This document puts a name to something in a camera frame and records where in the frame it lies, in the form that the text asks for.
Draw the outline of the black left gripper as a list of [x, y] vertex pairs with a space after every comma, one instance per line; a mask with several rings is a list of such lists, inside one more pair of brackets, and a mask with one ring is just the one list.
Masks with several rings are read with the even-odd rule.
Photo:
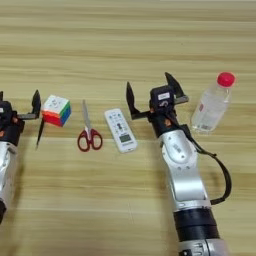
[[[0, 102], [3, 101], [3, 91], [0, 91]], [[8, 116], [0, 116], [0, 142], [8, 142], [13, 145], [19, 143], [20, 135], [24, 130], [26, 120], [35, 120], [41, 110], [41, 98], [38, 90], [32, 99], [32, 113], [18, 114], [12, 112]]]

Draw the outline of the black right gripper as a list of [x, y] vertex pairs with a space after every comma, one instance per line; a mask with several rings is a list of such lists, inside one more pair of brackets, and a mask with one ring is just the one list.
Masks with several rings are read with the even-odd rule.
[[153, 98], [149, 101], [149, 110], [140, 112], [135, 107], [134, 93], [130, 83], [126, 86], [126, 101], [132, 119], [146, 118], [152, 124], [154, 132], [157, 137], [164, 133], [181, 130], [186, 136], [189, 135], [189, 128], [187, 124], [179, 124], [177, 120], [177, 113], [175, 106], [177, 105], [176, 99], [183, 97], [184, 92], [179, 82], [168, 72], [165, 73], [167, 86], [169, 87], [172, 97], [169, 100], [159, 102]]

